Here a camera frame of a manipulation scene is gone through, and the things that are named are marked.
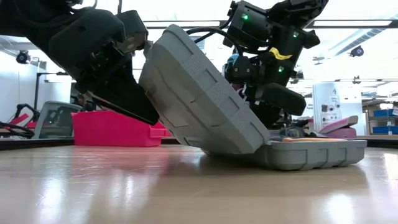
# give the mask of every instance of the gray plastic case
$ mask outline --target gray plastic case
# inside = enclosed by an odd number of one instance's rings
[[[273,142],[248,156],[260,165],[277,170],[310,170],[344,167],[364,159],[368,142]]]
[[[145,51],[139,84],[177,140],[215,154],[253,154],[267,128],[179,26]]]

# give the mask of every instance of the gray case lid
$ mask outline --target gray case lid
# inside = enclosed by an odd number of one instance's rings
[[[151,49],[139,84],[180,141],[222,154],[252,154],[269,139],[267,128],[179,26]]]

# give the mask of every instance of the yellow label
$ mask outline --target yellow label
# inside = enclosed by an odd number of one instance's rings
[[[286,60],[291,58],[291,56],[293,56],[293,55],[281,55],[278,49],[276,49],[275,47],[271,48],[269,52],[272,52],[275,55],[275,58],[278,60]]]

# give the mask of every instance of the orange item in case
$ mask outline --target orange item in case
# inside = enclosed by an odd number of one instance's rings
[[[329,138],[285,138],[282,142],[336,142],[336,141],[347,141],[345,139],[329,139]]]

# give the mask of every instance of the pink tray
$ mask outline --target pink tray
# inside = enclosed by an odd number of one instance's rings
[[[160,124],[150,126],[113,111],[73,115],[77,146],[159,146],[170,133]]]

